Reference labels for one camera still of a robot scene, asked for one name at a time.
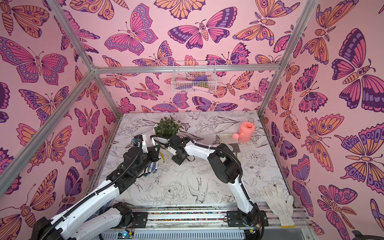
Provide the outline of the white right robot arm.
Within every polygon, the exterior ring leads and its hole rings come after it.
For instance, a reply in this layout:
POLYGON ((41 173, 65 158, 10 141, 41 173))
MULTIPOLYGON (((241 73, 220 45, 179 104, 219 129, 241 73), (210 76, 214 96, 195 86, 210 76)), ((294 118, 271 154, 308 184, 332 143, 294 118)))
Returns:
POLYGON ((200 144, 189 137, 173 135, 166 143, 167 150, 173 154, 172 160, 183 163, 188 157, 201 158, 209 162, 215 176, 230 188, 234 196, 240 218, 248 227, 263 228, 266 217, 249 197, 243 185, 243 169, 239 159, 226 144, 209 146, 200 144))

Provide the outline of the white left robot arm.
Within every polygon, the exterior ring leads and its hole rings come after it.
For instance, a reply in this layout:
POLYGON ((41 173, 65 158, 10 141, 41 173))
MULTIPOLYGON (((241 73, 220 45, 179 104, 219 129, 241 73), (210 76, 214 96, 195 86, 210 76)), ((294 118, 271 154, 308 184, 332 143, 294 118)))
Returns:
POLYGON ((135 219, 126 203, 114 204, 95 218, 92 215, 133 185, 150 164, 159 160, 159 156, 159 146, 130 148, 123 155, 124 161, 90 194, 53 218, 38 220, 31 238, 89 240, 110 228, 131 227, 135 219))

